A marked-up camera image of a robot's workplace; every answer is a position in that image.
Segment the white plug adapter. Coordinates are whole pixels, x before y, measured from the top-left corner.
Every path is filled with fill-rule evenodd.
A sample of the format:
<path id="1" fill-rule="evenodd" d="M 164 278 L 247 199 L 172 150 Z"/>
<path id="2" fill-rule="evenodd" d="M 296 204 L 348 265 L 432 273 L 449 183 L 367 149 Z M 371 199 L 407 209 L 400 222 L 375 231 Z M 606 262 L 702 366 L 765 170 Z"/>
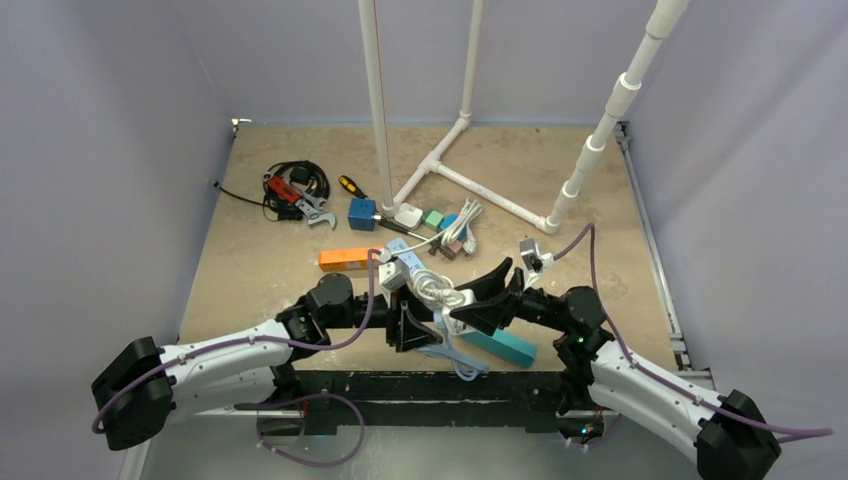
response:
<path id="1" fill-rule="evenodd" d="M 397 207 L 393 220 L 409 230 L 415 230 L 420 226 L 423 214 L 424 211 L 420 208 L 408 203 L 401 203 Z"/>

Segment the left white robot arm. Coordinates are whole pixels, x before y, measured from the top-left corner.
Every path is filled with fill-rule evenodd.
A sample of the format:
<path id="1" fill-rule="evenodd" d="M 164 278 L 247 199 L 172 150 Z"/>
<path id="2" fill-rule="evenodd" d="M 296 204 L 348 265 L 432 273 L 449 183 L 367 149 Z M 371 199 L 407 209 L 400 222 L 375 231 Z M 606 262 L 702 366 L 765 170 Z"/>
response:
<path id="1" fill-rule="evenodd" d="M 120 451 L 202 411 L 265 402 L 284 409 L 298 395 L 298 382 L 288 375 L 292 362 L 355 340 L 333 343 L 330 330 L 352 328 L 361 336 L 382 328 L 387 343 L 405 352 L 442 341 L 428 326 L 432 320 L 405 286 L 382 295 L 373 283 L 355 295 L 349 277 L 326 274 L 296 303 L 245 330 L 177 345 L 159 346 L 150 336 L 131 341 L 92 383 L 92 430 Z"/>

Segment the white cube socket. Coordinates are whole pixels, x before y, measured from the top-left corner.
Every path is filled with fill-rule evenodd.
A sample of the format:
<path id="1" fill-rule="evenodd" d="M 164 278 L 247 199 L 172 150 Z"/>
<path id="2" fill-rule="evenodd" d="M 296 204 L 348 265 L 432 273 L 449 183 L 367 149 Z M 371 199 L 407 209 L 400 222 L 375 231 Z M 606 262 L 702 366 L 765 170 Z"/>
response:
<path id="1" fill-rule="evenodd" d="M 472 290 L 439 289 L 436 291 L 436 308 L 433 312 L 437 327 L 450 335 L 464 335 L 472 330 L 455 315 L 459 308 L 470 306 L 476 298 Z"/>

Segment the blue cube socket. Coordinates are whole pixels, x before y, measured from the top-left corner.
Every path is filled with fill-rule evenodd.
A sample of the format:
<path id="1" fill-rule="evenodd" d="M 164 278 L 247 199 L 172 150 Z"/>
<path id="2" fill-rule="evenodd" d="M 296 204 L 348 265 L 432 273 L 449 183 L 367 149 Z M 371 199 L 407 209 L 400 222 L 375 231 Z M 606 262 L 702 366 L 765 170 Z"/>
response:
<path id="1" fill-rule="evenodd" d="M 349 204 L 347 220 L 351 230 L 374 231 L 377 220 L 376 201 L 370 198 L 352 198 Z"/>

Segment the light blue plug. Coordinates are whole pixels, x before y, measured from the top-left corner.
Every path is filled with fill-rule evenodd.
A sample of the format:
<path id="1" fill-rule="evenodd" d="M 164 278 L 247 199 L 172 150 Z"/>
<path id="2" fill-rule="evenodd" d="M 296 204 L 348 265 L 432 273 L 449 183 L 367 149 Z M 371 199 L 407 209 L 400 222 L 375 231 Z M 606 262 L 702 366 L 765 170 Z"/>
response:
<path id="1" fill-rule="evenodd" d="M 446 230 L 449 228 L 458 218 L 457 214 L 449 214 L 443 217 L 441 222 L 438 225 L 440 231 Z"/>

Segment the green plug adapter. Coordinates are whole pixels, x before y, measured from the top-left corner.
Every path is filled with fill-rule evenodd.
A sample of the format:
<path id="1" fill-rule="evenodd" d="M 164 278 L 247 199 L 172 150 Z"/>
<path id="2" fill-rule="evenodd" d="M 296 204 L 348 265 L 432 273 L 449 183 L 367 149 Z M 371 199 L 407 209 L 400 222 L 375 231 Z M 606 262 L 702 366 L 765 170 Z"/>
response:
<path id="1" fill-rule="evenodd" d="M 437 210 L 429 209 L 424 212 L 422 216 L 422 224 L 433 230 L 438 232 L 440 230 L 440 225 L 444 220 L 444 215 Z"/>

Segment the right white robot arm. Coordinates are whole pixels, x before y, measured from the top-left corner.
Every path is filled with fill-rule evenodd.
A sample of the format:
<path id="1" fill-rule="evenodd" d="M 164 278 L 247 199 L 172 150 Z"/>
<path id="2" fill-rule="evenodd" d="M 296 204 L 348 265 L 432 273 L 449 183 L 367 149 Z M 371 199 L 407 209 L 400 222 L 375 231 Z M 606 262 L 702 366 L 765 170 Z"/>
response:
<path id="1" fill-rule="evenodd" d="M 553 342 L 564 365 L 552 392 L 558 413 L 589 404 L 614 410 L 683 453 L 703 479 L 762 479 L 781 456 L 750 397 L 703 388 L 633 352 L 615 337 L 594 288 L 559 296 L 530 288 L 506 258 L 457 289 L 464 302 L 451 317 L 481 333 L 493 335 L 515 319 L 560 332 Z"/>

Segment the pink plug adapter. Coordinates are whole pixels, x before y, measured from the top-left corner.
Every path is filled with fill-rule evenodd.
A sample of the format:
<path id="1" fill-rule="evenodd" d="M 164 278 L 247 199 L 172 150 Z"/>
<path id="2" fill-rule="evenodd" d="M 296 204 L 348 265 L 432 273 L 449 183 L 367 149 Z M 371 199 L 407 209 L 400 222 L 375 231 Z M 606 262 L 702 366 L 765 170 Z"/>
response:
<path id="1" fill-rule="evenodd" d="M 442 245 L 441 251 L 443 255 L 449 260 L 455 260 L 461 254 L 464 254 L 464 245 L 460 240 L 453 241 L 449 244 Z"/>

